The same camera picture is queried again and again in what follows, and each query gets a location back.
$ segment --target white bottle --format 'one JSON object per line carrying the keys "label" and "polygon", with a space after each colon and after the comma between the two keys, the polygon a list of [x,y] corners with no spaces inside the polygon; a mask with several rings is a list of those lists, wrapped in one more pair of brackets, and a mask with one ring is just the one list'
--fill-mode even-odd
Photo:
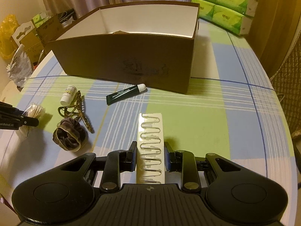
{"label": "white bottle", "polygon": [[61,98],[61,105],[62,106],[70,105],[72,100],[74,99],[76,92],[77,92],[77,89],[75,86],[68,85]]}

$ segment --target brown box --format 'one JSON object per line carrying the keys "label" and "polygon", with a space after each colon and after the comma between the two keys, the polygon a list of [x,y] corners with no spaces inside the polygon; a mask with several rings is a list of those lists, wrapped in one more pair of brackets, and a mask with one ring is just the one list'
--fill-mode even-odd
{"label": "brown box", "polygon": [[58,16],[52,16],[40,27],[33,29],[21,39],[24,50],[30,61],[35,63],[39,60],[40,54],[44,49],[44,45],[51,39],[57,37],[63,31],[63,27]]}
{"label": "brown box", "polygon": [[74,22],[46,52],[69,75],[186,93],[197,27],[197,3],[115,4]]}

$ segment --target cotton swab bundle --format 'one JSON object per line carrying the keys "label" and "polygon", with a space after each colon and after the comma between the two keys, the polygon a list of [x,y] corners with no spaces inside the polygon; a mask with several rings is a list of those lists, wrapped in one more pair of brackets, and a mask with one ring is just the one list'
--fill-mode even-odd
{"label": "cotton swab bundle", "polygon": [[[23,116],[37,118],[38,120],[45,114],[45,108],[37,105],[31,104],[23,113]],[[17,132],[17,135],[21,139],[25,139],[28,136],[30,126],[21,126]]]}

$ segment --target tablecloth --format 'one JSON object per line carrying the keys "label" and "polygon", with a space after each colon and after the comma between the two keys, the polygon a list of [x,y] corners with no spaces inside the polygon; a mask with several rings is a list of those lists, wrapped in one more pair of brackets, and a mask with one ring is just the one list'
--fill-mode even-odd
{"label": "tablecloth", "polygon": [[[293,226],[297,176],[288,126],[271,83],[242,37],[200,20],[192,77],[187,95],[150,89],[106,105],[106,95],[128,84],[67,76],[53,54],[47,55],[21,94],[11,100],[18,109],[30,103],[46,108],[38,128],[22,143],[15,131],[0,130],[0,192],[10,196],[22,181],[86,152],[104,156],[127,149],[137,136],[138,114],[162,113],[164,141],[204,157],[214,152],[282,185],[289,203],[281,222]],[[67,85],[85,96],[85,113],[95,132],[78,152],[61,149],[52,133]],[[135,182],[122,173],[123,182]]]}

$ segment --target brown quilted cover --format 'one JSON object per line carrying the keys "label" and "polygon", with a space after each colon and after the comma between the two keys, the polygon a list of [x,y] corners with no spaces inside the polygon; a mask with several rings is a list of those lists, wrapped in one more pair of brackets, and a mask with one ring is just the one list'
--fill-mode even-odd
{"label": "brown quilted cover", "polygon": [[301,135],[301,36],[293,50],[271,78],[278,94],[292,139]]}

